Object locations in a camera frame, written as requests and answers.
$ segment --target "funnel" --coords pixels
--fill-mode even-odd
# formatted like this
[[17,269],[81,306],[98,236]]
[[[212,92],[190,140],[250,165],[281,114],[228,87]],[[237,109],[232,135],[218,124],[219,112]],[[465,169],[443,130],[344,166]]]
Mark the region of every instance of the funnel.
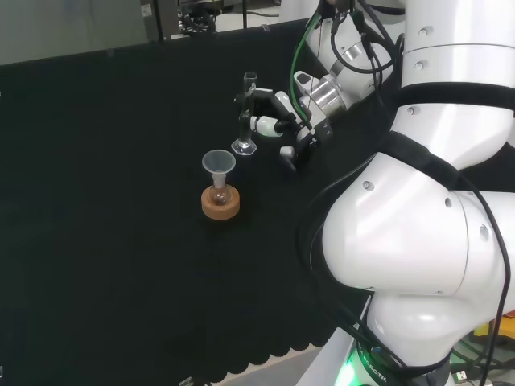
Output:
[[225,176],[236,166],[236,159],[226,150],[211,150],[202,158],[202,166],[212,174],[213,185],[209,198],[218,206],[227,205],[233,199],[232,189],[225,185]]

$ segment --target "table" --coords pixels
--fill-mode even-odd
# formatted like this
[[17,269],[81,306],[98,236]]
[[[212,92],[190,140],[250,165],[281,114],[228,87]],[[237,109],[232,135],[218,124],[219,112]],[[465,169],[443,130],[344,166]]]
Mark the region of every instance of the table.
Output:
[[[283,143],[256,138],[229,175],[238,217],[214,224],[200,208],[201,159],[237,136],[243,73],[286,89],[304,23],[0,68],[5,384],[215,381],[326,341],[335,326],[300,272],[293,227],[389,129],[375,99],[335,122],[303,175],[280,167]],[[514,153],[469,177],[515,191]],[[363,300],[340,297],[355,310]]]

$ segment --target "wire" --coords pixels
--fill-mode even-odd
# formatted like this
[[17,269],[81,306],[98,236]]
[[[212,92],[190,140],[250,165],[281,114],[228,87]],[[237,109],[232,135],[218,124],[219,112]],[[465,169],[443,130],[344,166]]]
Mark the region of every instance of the wire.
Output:
[[[243,14],[243,12],[231,12],[231,14]],[[254,12],[253,10],[247,10],[247,14],[255,14],[256,16],[264,16],[266,18],[278,18],[279,14],[260,14],[259,12]]]
[[247,31],[247,0],[241,0],[241,9],[243,14],[243,29]]
[[365,0],[357,0],[357,2],[360,3],[363,10],[369,14],[369,17],[372,19],[374,24],[376,25],[377,29],[382,33],[383,38],[385,39],[386,43],[392,48],[395,48],[395,44],[393,43],[392,38],[390,37],[389,33],[386,31],[385,26],[383,26],[383,23],[381,23],[381,20],[377,17],[375,12],[372,8],[370,8],[369,4]]
[[295,66],[297,64],[297,59],[299,58],[299,53],[303,48],[304,43],[306,42],[307,37],[315,27],[315,25],[320,20],[320,15],[316,13],[313,18],[311,18],[310,24],[307,26],[306,31],[304,32],[304,36],[301,38],[299,45],[297,46],[297,50],[295,51],[293,62],[291,63],[291,70],[290,70],[290,102],[293,105],[293,108],[295,109],[295,112],[299,115],[300,119],[303,120],[304,125],[306,125],[309,129],[311,129],[311,124],[309,123],[309,120],[307,119],[306,114],[299,106],[299,103],[297,102],[297,98],[295,97]]
[[481,363],[483,358],[488,354],[488,345],[492,342],[492,334],[493,334],[493,322],[490,321],[488,323],[488,340],[487,344],[483,345],[483,351],[479,354],[476,360],[472,361],[471,367],[476,366],[478,363]]
[[341,183],[345,182],[347,179],[349,179],[350,177],[352,177],[355,173],[357,173],[358,171],[362,170],[363,168],[365,168],[365,166],[367,166],[369,163],[371,163],[371,161],[373,160],[373,158],[375,157],[376,155],[372,155],[370,157],[368,157],[362,164],[360,164],[358,167],[352,169],[351,171],[349,171],[346,175],[340,177],[339,179],[337,179],[336,181],[334,181],[333,183],[330,183],[329,185],[327,185],[324,189],[322,189],[313,199],[311,199],[311,201],[309,202],[309,204],[306,206],[306,209],[304,209],[304,212],[301,214],[301,216],[299,217],[299,220],[297,221],[297,224],[295,225],[295,253],[296,253],[296,256],[297,258],[299,259],[299,262],[300,262],[300,265],[302,267],[306,267],[306,264],[304,263],[304,259],[303,259],[303,253],[302,253],[302,246],[301,246],[301,240],[300,240],[300,228],[303,224],[303,221],[305,220],[307,214],[309,214],[310,210],[327,194],[329,193],[330,191],[332,191],[335,187],[338,187]]
[[[377,62],[377,66],[380,67],[381,66],[381,62],[379,61],[379,58],[377,57],[377,53],[373,49],[372,44],[370,45],[370,50],[372,51],[372,55],[373,55],[373,59],[370,60],[370,63],[372,64],[372,69],[374,69],[374,64],[373,64],[374,60]],[[374,83],[374,86],[375,86],[375,84],[376,84],[376,74],[375,74],[375,72],[373,74],[373,77],[374,77],[373,83]],[[392,121],[392,116],[389,113],[389,110],[386,108],[385,100],[383,99],[383,96],[382,96],[382,93],[381,93],[381,86],[382,85],[383,85],[383,71],[379,71],[379,84],[377,86],[375,86],[377,100],[379,101],[379,105],[381,105],[383,110],[385,110],[385,114],[388,117],[389,121]]]
[[[470,344],[468,344],[465,341],[459,342],[462,346],[464,346],[467,350],[473,352],[474,354],[478,355],[477,359],[473,360],[470,364],[472,366],[476,366],[478,363],[481,363],[481,360],[483,360],[484,356],[486,355],[486,352],[481,352],[477,350],[476,348],[472,347]],[[500,360],[492,358],[492,363],[498,364],[499,366],[502,366],[502,362]]]
[[338,48],[336,47],[335,37],[336,37],[336,32],[338,32],[339,24],[335,25],[334,23],[338,23],[338,22],[333,19],[333,28],[331,29],[332,52],[335,54],[336,58],[340,61],[340,63],[342,63],[346,68],[348,68],[351,71],[357,72],[358,74],[373,74],[374,72],[384,71],[393,65],[393,60],[391,60],[384,66],[380,66],[377,70],[374,71],[374,70],[368,70],[365,68],[354,67],[350,63],[346,62],[345,59],[340,55],[340,53],[338,52]]
[[[331,191],[333,188],[337,187],[338,185],[340,185],[342,182],[346,181],[347,179],[349,179],[351,176],[353,176],[356,172],[358,172],[359,170],[362,170],[365,166],[367,166],[372,160],[373,158],[375,157],[375,154],[372,155],[371,157],[369,157],[366,161],[364,161],[362,164],[360,164],[358,167],[356,167],[355,169],[351,170],[350,172],[348,172],[346,175],[344,175],[343,177],[340,177],[339,179],[337,179],[336,181],[334,181],[333,183],[329,184],[328,186],[326,186],[322,191],[320,191],[316,196],[315,198],[313,198],[311,200],[311,202],[307,205],[307,208],[305,210],[305,212],[301,215],[301,217],[299,218],[299,221],[297,222],[297,226],[295,227],[295,249],[296,249],[296,252],[297,252],[297,257],[300,259],[300,263],[301,263],[301,266],[302,267],[306,267],[306,265],[304,264],[304,259],[302,258],[302,247],[301,247],[301,242],[300,242],[300,226],[302,225],[303,223],[303,220],[306,216],[306,214],[310,211],[310,209],[320,200],[322,199],[329,191]],[[310,267],[310,272],[313,272],[312,271],[312,260],[311,260],[311,255],[312,255],[312,252],[313,252],[313,245],[315,243],[315,240],[317,238],[317,236],[319,235],[320,231],[323,229],[323,226],[324,226],[325,223],[322,223],[319,228],[317,229],[317,231],[315,232],[315,235],[313,236],[313,238],[311,239],[311,244],[310,244],[310,252],[309,252],[309,267]],[[348,308],[346,305],[344,305],[343,303],[340,303],[339,304],[339,309],[341,311],[344,312],[344,314],[346,315],[347,319],[351,319],[352,320],[352,324],[355,324],[357,323],[358,326],[360,326],[360,328],[363,329],[363,331],[368,334],[368,336],[372,337],[372,341],[369,339],[369,338],[366,338],[365,336],[359,336],[359,331],[357,331],[354,327],[352,326],[341,326],[340,323],[337,323],[343,330],[345,330],[346,332],[348,332],[353,338],[355,338],[356,340],[360,341],[362,344],[365,344],[365,345],[368,345],[369,347],[380,347],[384,352],[388,353],[390,356],[392,356],[392,358],[394,358],[401,366],[403,366],[404,368],[406,367],[406,364],[397,356],[395,355],[388,347],[385,347],[381,344],[381,342],[379,341],[379,339],[374,335],[374,333],[369,329],[369,327],[366,325],[365,322],[363,322],[361,319],[357,318],[356,315],[354,315]]]
[[492,337],[489,342],[488,347],[488,355],[486,357],[486,363],[484,364],[484,372],[481,376],[480,386],[484,386],[486,383],[486,379],[488,377],[488,371],[490,367],[492,366],[492,360],[493,360],[493,352],[496,348],[496,341],[497,336],[499,335],[499,328],[501,327],[501,320],[503,315],[503,309],[505,308],[506,303],[506,297],[508,296],[508,290],[509,290],[509,283],[511,281],[511,266],[509,263],[509,256],[508,256],[508,250],[506,249],[505,240],[502,237],[501,230],[499,229],[499,225],[497,224],[496,218],[492,213],[492,210],[490,209],[490,206],[484,199],[481,192],[476,188],[476,186],[464,175],[461,175],[461,180],[468,185],[470,190],[476,195],[477,199],[481,202],[481,205],[483,205],[483,209],[486,212],[486,215],[488,217],[488,220],[490,221],[490,224],[492,225],[493,233],[495,234],[497,238],[497,243],[499,244],[499,249],[501,250],[501,255],[503,262],[505,264],[505,283],[503,284],[502,291],[501,291],[501,298],[499,300],[499,306],[497,307],[497,313],[496,313],[496,319],[493,326],[493,332]]

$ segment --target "wall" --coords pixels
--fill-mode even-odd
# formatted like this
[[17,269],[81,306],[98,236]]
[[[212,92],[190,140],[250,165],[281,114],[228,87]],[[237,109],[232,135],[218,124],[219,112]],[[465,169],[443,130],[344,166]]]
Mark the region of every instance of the wall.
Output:
[[0,1],[0,65],[145,42],[139,0]]

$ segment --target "black strap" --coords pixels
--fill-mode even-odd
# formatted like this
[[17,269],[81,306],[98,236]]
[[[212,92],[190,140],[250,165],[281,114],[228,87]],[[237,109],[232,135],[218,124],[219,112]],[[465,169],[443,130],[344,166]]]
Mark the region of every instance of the black strap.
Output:
[[401,89],[398,105],[452,103],[509,109],[515,112],[515,89],[478,83],[421,83]]
[[455,188],[459,179],[459,170],[450,163],[432,154],[426,147],[406,135],[395,131],[385,135],[377,151],[421,171],[450,191]]
[[409,368],[399,368],[398,370],[388,369],[384,364],[385,359],[378,359],[373,354],[373,350],[365,347],[359,342],[356,342],[357,354],[360,357],[361,364],[370,375],[370,377],[379,385],[382,386],[405,386],[407,380],[412,380],[420,376],[447,368],[446,380],[448,378],[448,368],[450,367],[449,359],[451,353],[443,358],[438,363],[432,364],[431,366],[413,366]]

